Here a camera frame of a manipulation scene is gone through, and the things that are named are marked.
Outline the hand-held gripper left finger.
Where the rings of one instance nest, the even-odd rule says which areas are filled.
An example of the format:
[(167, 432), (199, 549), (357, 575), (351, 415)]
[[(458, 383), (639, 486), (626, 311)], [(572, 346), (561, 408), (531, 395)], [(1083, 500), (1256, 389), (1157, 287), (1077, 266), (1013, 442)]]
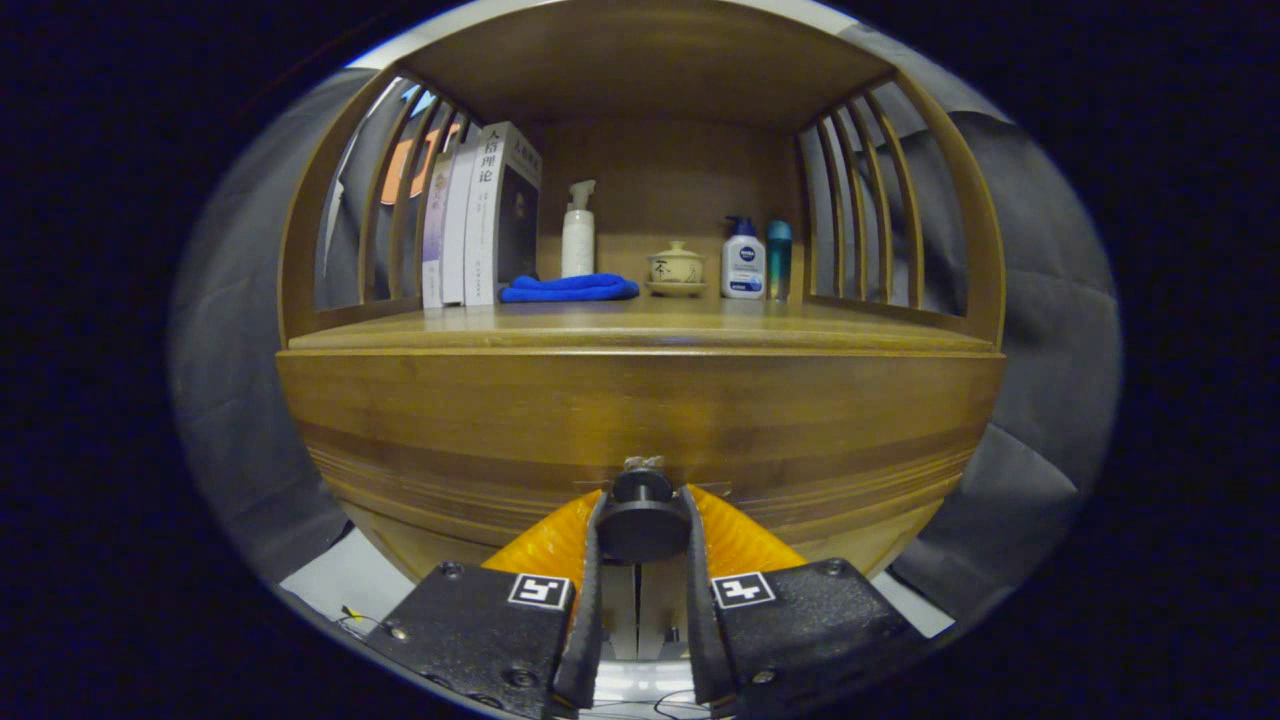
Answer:
[(366, 646), (452, 700), (509, 719), (590, 708), (604, 641), (599, 489), (553, 511), (485, 562), (439, 562)]

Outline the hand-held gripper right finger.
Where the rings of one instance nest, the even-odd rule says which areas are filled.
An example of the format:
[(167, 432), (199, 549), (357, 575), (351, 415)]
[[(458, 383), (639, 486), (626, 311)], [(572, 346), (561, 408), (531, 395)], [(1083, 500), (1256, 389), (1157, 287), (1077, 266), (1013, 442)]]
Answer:
[(714, 716), (823, 714), (922, 659), (925, 637), (846, 559), (727, 570), (736, 511), (685, 486), (695, 700)]

